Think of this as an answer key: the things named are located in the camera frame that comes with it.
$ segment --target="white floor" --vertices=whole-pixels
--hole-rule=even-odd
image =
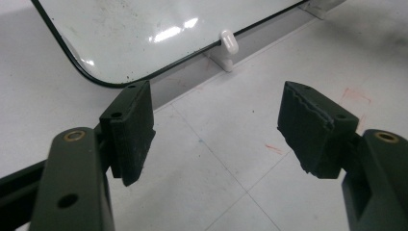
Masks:
[[[30,3],[11,5],[0,15],[0,176],[46,158],[63,130],[96,125],[119,93],[76,72]],[[348,230],[344,174],[306,174],[276,130],[282,89],[290,80],[321,91],[361,118],[359,134],[379,128],[408,138],[406,7],[348,0],[231,73],[198,61],[196,72],[212,76],[172,100],[157,90],[187,86],[174,75],[194,72],[153,81],[162,106],[140,181],[124,188],[110,177],[116,230]]]

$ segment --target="floor tile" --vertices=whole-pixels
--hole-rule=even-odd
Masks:
[[[345,231],[342,180],[306,174],[291,152],[249,194],[280,230]]]
[[[244,190],[171,106],[155,129],[140,181],[110,179],[116,230],[204,230]]]

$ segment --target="tile grout line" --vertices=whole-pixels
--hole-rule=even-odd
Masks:
[[[262,180],[264,179],[277,165],[279,165],[279,163],[281,163],[288,155],[289,153],[291,153],[292,151],[289,151],[288,153],[285,154],[284,157],[282,157],[282,159],[280,159],[275,165],[273,165],[268,171],[267,173],[265,173],[259,180],[257,180],[257,182],[255,182],[255,184],[253,186],[251,186],[251,188],[248,189],[248,193]]]
[[[279,228],[279,226],[278,226],[275,222],[273,222],[272,218],[270,218],[270,216],[268,216],[268,214],[265,212],[265,210],[258,204],[258,202],[252,197],[252,195],[249,194],[249,193],[248,193],[248,195],[249,195],[249,197],[251,197],[252,201],[258,206],[258,208],[261,209],[261,211],[265,214],[265,216],[267,216],[267,218],[270,220],[270,222],[272,222],[272,224],[275,225],[275,227],[276,227],[279,231],[281,231],[281,229]]]
[[[205,231],[207,231],[209,228],[211,228],[211,226],[213,226],[222,216],[224,216],[235,204],[237,204],[244,196],[249,195],[248,192],[244,193],[242,196],[240,196],[240,198],[237,199],[237,201],[235,201],[230,207],[228,207],[218,218],[216,218],[206,229]]]
[[[281,231],[281,229],[279,228],[279,226],[278,226],[275,222],[273,222],[272,218],[267,214],[267,212],[265,212],[265,210],[258,204],[258,202],[252,197],[252,195],[251,195],[249,192],[250,192],[256,185],[258,185],[258,183],[259,183],[262,179],[264,179],[277,165],[279,165],[279,163],[281,163],[284,159],[286,159],[287,156],[288,156],[291,152],[292,152],[292,151],[289,151],[288,153],[286,153],[285,156],[284,156],[282,159],[280,159],[274,166],[272,166],[272,167],[270,168],[270,170],[269,170],[267,173],[265,173],[265,175],[262,176],[261,179],[259,179],[259,180],[247,191],[249,197],[251,197],[251,199],[253,200],[253,202],[261,209],[261,211],[265,214],[265,216],[268,217],[268,219],[270,220],[270,222],[272,222],[273,225],[275,225],[275,227],[276,227],[279,231]]]
[[[219,220],[222,216],[224,216],[235,204],[237,204],[245,195],[249,195],[248,191],[243,187],[243,185],[241,184],[240,181],[238,181],[238,179],[234,176],[234,174],[232,174],[232,172],[226,167],[226,165],[219,159],[219,157],[214,153],[214,151],[208,146],[208,144],[206,142],[204,142],[204,140],[201,139],[200,136],[198,136],[198,134],[195,132],[195,130],[191,127],[191,125],[186,121],[186,119],[183,117],[183,115],[180,114],[180,112],[173,106],[173,104],[170,104],[171,107],[177,112],[177,114],[183,118],[183,121],[185,123],[187,123],[187,125],[190,127],[190,129],[195,133],[195,135],[202,141],[202,143],[207,147],[207,149],[211,152],[211,154],[213,154],[213,156],[221,163],[221,165],[225,168],[225,170],[227,170],[230,175],[235,179],[235,181],[241,186],[241,188],[244,191],[244,194],[242,196],[240,196],[231,206],[229,206],[222,214],[219,215],[218,218],[216,218],[205,230],[207,231],[211,226],[213,226],[213,224],[215,224],[217,222],[217,220]]]
[[[183,118],[184,122],[187,123],[187,125],[189,125],[190,129],[195,133],[195,135],[202,141],[202,143],[208,148],[208,150],[213,154],[214,157],[216,157],[216,159],[222,164],[222,166],[231,174],[231,176],[237,181],[237,183],[241,186],[241,188],[248,193],[248,191],[243,187],[243,185],[241,184],[240,181],[237,180],[237,178],[234,176],[234,174],[232,174],[232,172],[228,169],[228,167],[219,159],[219,157],[214,153],[214,151],[208,146],[208,144],[206,142],[204,142],[204,140],[201,139],[200,136],[198,136],[198,134],[195,132],[195,130],[191,127],[191,125],[186,121],[186,119],[183,117],[183,115],[180,114],[180,112],[173,106],[173,104],[171,104],[171,107],[177,112],[177,114]]]

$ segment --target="glass panel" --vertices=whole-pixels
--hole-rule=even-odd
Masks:
[[[299,0],[34,0],[85,75],[123,85],[154,75]]]

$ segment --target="white support block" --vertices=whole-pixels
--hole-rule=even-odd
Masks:
[[[234,67],[231,56],[237,54],[239,50],[237,40],[234,34],[229,30],[222,31],[221,34],[219,34],[219,38],[221,39],[221,46],[212,49],[210,52],[207,52],[206,55],[221,66],[222,69],[231,72]]]
[[[303,10],[319,19],[324,19],[330,10],[343,2],[345,2],[345,0],[311,0],[304,5]]]

